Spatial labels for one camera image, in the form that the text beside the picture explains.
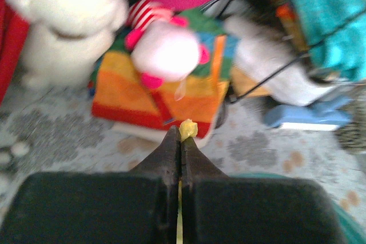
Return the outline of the blue floor mop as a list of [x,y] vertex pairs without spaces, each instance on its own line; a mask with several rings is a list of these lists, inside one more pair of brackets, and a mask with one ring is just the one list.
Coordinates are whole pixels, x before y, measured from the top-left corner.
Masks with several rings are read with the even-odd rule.
[[278,105],[264,115],[263,122],[277,129],[335,131],[352,121],[352,116],[340,109],[351,100],[348,96],[340,95],[309,106]]

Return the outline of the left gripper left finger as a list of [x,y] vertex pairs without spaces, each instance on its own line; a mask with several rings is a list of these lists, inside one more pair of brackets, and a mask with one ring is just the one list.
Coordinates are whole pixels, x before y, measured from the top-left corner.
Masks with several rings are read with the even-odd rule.
[[2,243],[175,243],[180,133],[128,172],[39,172],[20,185]]

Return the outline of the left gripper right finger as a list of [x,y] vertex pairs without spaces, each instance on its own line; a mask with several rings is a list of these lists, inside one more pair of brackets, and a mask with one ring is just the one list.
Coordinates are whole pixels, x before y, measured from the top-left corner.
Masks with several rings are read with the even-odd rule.
[[346,243],[325,190],[302,178],[230,177],[181,144],[184,243]]

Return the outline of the teal trash bin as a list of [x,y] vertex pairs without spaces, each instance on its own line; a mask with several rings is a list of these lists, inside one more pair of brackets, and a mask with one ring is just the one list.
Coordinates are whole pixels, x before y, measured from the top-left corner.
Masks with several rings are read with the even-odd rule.
[[[229,176],[235,178],[290,179],[290,177],[272,173],[241,173],[241,174],[229,174]],[[341,229],[345,234],[348,243],[365,244],[365,231],[363,230],[363,228],[351,217],[350,214],[348,214],[335,202],[333,202],[333,208],[340,220]]]

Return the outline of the yellow trash bag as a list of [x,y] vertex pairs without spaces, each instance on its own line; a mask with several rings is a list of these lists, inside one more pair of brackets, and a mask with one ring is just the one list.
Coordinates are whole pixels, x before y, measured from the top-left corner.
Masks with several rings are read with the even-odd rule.
[[[198,125],[191,119],[186,119],[179,126],[181,142],[189,137],[196,137]],[[178,184],[178,216],[177,216],[177,240],[176,244],[183,244],[183,225],[182,225],[182,181]]]

